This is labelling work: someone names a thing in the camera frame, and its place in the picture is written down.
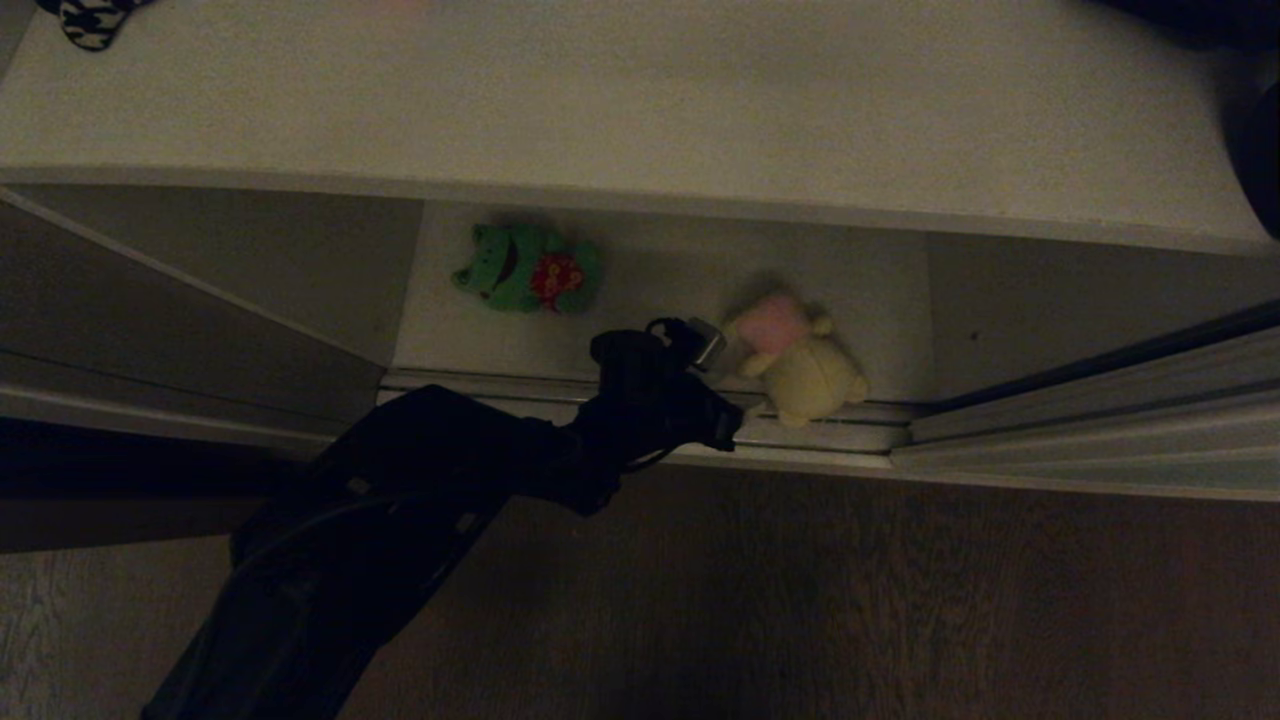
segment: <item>wooden floor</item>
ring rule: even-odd
[[[0,557],[0,716],[134,716],[224,562]],[[662,468],[511,506],[343,717],[1274,719],[1277,679],[1277,506]]]

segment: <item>yellow plush toy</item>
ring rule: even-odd
[[[771,295],[730,327],[754,352],[739,374],[760,378],[783,425],[800,428],[867,400],[867,378],[829,337],[831,318],[810,320],[795,297]]]

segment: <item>frog plush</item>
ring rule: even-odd
[[[599,251],[539,225],[476,225],[471,265],[453,284],[494,310],[581,313],[600,283]]]

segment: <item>cabinet door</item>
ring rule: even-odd
[[[0,202],[0,415],[311,452],[381,373]]]
[[[1074,489],[1280,500],[1280,302],[1048,382],[995,388],[989,400],[914,421],[913,445],[893,451],[895,465]]]

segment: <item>plush toy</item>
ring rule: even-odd
[[[600,258],[590,242],[568,245],[538,225],[476,225],[471,265],[453,284],[494,310],[581,313],[600,284]]]
[[[45,12],[58,15],[63,35],[77,47],[99,53],[111,46],[129,13],[155,0],[36,0]]]
[[[829,337],[831,318],[810,320],[795,297],[771,295],[730,327],[754,352],[739,374],[762,379],[783,425],[804,427],[867,400],[867,379]]]

